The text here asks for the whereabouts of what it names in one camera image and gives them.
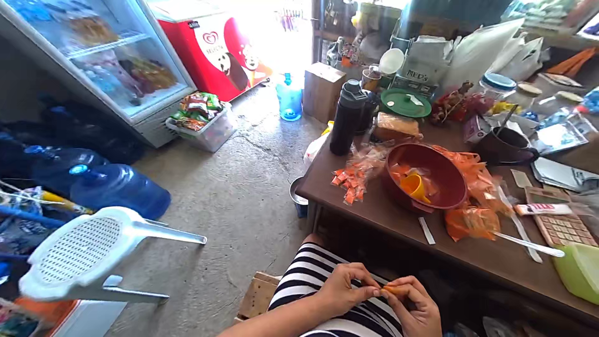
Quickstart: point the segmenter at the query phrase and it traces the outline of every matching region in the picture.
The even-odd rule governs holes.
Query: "wooden crate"
[[[233,324],[265,313],[278,284],[279,280],[274,276],[256,272],[250,286],[247,288],[246,295],[241,301],[239,312]]]

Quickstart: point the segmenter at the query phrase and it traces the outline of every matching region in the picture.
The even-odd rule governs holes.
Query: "green pot lid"
[[[431,103],[423,96],[403,89],[389,89],[381,94],[385,110],[407,117],[424,117],[431,113]]]

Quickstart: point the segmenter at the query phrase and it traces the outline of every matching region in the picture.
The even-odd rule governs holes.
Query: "chair backrest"
[[[73,286],[103,282],[143,239],[133,230],[136,221],[144,220],[118,206],[69,221],[31,254],[31,269],[19,280],[21,292],[34,300],[59,300]]]
[[[35,268],[48,285],[74,279],[110,254],[121,226],[122,222],[114,218],[92,217],[54,242]]]

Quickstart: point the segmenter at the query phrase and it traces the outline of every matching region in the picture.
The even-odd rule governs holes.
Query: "heart logo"
[[[210,44],[214,44],[216,40],[219,39],[219,35],[216,32],[204,33],[202,37],[204,38],[204,41],[206,41],[206,43]]]

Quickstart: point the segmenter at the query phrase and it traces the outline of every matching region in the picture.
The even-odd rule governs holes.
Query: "black and white stripes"
[[[268,310],[293,302],[317,292],[339,263],[348,263],[341,257],[315,243],[305,243],[283,275]],[[382,285],[387,280],[372,275]],[[360,282],[352,281],[352,287]],[[399,319],[382,297],[372,298],[306,332],[302,337],[401,337]]]

